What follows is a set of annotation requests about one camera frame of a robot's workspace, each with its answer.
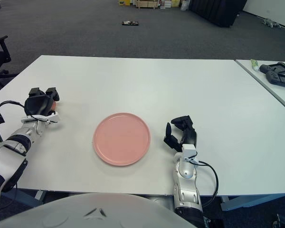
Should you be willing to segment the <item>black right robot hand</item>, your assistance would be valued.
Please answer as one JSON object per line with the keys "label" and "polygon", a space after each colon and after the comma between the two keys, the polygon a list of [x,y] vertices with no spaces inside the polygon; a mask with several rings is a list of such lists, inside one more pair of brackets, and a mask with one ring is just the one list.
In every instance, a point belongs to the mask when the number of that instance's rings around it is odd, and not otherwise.
{"label": "black right robot hand", "polygon": [[171,120],[171,123],[183,132],[180,142],[171,134],[171,125],[167,123],[164,142],[177,152],[182,152],[183,144],[193,144],[196,146],[197,133],[193,128],[193,122],[189,115],[177,117]]}

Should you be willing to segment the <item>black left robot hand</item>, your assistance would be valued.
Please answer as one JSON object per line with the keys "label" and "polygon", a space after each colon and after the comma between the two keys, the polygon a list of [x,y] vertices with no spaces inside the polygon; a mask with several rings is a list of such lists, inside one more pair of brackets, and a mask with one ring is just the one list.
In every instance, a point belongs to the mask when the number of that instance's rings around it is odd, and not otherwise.
{"label": "black left robot hand", "polygon": [[55,87],[48,88],[46,92],[39,87],[32,88],[24,104],[26,115],[51,115],[55,108],[56,102],[59,101],[59,94]]}

